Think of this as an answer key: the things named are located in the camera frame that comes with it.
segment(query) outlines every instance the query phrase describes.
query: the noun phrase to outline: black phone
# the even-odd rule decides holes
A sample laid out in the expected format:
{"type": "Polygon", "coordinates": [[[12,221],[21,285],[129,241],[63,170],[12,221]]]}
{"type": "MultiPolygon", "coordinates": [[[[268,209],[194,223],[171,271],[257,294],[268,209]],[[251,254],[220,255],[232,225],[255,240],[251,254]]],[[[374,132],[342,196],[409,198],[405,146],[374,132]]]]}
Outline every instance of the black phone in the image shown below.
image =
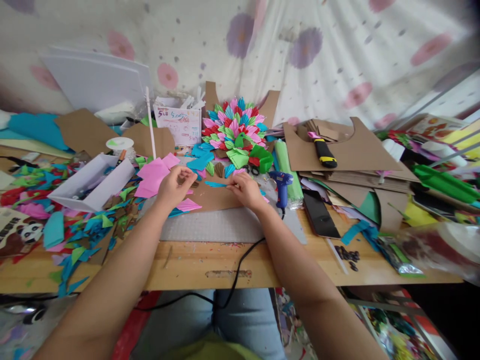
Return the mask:
{"type": "Polygon", "coordinates": [[[327,207],[317,191],[304,189],[303,204],[305,205],[306,216],[315,234],[325,238],[341,238],[327,207]]]}

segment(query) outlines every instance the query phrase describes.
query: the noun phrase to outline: blue glue gun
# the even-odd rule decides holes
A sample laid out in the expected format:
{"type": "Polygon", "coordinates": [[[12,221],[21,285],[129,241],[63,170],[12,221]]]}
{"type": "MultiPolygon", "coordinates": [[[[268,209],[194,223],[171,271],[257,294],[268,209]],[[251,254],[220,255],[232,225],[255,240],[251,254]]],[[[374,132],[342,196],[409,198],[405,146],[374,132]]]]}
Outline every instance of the blue glue gun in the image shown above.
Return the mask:
{"type": "Polygon", "coordinates": [[[276,207],[285,209],[288,202],[287,186],[294,182],[294,177],[289,173],[281,171],[270,171],[268,175],[275,180],[278,188],[278,201],[276,202],[276,207]]]}

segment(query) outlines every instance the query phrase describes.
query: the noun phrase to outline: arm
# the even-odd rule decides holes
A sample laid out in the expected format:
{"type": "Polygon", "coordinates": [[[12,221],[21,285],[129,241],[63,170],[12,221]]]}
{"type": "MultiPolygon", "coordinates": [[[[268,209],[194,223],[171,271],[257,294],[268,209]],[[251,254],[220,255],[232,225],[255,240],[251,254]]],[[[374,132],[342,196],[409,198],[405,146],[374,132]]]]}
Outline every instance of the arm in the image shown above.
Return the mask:
{"type": "Polygon", "coordinates": [[[42,359],[109,359],[147,282],[162,227],[197,176],[176,166],[158,196],[113,256],[78,297],[72,309],[35,354],[42,359]],[[177,178],[184,179],[179,185],[177,178]]]}
{"type": "Polygon", "coordinates": [[[227,187],[260,220],[273,267],[305,325],[319,359],[387,359],[327,274],[246,173],[227,187]]]}

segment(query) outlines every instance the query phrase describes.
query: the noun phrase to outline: table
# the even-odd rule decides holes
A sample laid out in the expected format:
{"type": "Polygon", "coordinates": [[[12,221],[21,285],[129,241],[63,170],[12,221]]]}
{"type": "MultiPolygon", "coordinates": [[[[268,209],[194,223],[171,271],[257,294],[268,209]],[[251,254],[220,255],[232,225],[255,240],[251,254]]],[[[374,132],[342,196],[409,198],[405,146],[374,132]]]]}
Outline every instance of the table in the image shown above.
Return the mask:
{"type": "MultiPolygon", "coordinates": [[[[27,151],[0,146],[0,156],[21,157],[27,151]]],[[[53,160],[53,156],[41,156],[53,160]]],[[[0,170],[7,171],[12,163],[0,158],[0,170]]],[[[329,212],[338,231],[343,235],[356,220],[345,222],[339,214],[329,207],[329,212]]],[[[358,272],[350,269],[343,273],[335,255],[324,238],[312,233],[307,216],[303,210],[297,210],[300,223],[308,244],[305,248],[325,270],[336,286],[426,284],[426,283],[461,283],[462,279],[438,270],[427,270],[426,278],[404,278],[368,242],[359,235],[361,241],[353,240],[349,251],[359,251],[358,272]]],[[[340,240],[332,240],[334,245],[341,245],[340,240]]],[[[145,285],[146,290],[186,290],[186,289],[227,289],[232,286],[238,261],[251,244],[221,244],[216,242],[179,242],[160,241],[156,250],[153,266],[145,285]]],[[[100,265],[83,263],[78,267],[70,281],[76,282],[86,276],[93,276],[100,270],[100,265]]],[[[0,293],[56,293],[58,285],[49,279],[49,273],[60,270],[54,266],[52,253],[38,246],[32,253],[13,265],[11,259],[0,265],[0,293]]],[[[80,288],[83,290],[87,280],[80,288]]],[[[237,287],[267,288],[281,286],[277,278],[270,252],[266,244],[258,245],[243,261],[237,287]]]]}

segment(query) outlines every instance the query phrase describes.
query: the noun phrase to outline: green foam tube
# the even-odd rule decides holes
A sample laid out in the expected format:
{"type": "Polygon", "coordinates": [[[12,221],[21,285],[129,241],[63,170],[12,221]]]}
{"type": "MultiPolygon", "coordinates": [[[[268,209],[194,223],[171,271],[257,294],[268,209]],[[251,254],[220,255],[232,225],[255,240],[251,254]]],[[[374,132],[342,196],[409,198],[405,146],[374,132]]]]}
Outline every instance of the green foam tube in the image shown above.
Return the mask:
{"type": "Polygon", "coordinates": [[[275,143],[275,153],[278,158],[278,165],[280,171],[291,174],[293,176],[293,183],[288,186],[288,208],[290,210],[299,209],[304,202],[304,193],[300,185],[299,176],[296,171],[290,169],[289,153],[287,152],[287,144],[279,139],[275,143]]]}

